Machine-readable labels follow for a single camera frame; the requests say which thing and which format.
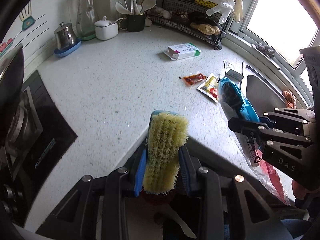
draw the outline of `blue plastic bag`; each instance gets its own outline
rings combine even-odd
[[[227,103],[232,107],[239,118],[244,118],[247,121],[260,122],[260,119],[255,109],[250,104],[249,100],[242,94],[240,88],[229,78],[223,77],[218,85],[219,101]]]

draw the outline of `white speckled countertop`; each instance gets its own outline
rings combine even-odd
[[[199,57],[172,61],[162,53],[187,42],[201,49]],[[108,41],[86,41],[65,58],[44,61],[38,67],[44,85],[78,138],[45,181],[25,228],[35,232],[83,175],[106,176],[123,164],[144,139],[156,109],[186,116],[190,136],[253,175],[218,105],[178,78],[196,71],[224,73],[223,60],[239,66],[244,61],[226,47],[213,51],[189,35],[151,26]],[[280,176],[292,198],[291,180]]]

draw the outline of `scrub brush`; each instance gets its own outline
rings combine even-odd
[[[147,145],[148,160],[143,187],[148,193],[171,191],[179,172],[179,148],[187,139],[188,120],[173,112],[151,114]]]

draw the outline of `sink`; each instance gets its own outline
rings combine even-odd
[[[258,116],[262,116],[264,112],[273,112],[275,107],[286,108],[282,91],[271,80],[248,65],[244,69],[241,91]]]

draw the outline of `glass bottle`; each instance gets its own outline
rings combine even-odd
[[[94,23],[97,20],[93,9],[93,0],[79,0],[76,22],[78,37],[84,38],[95,34]]]

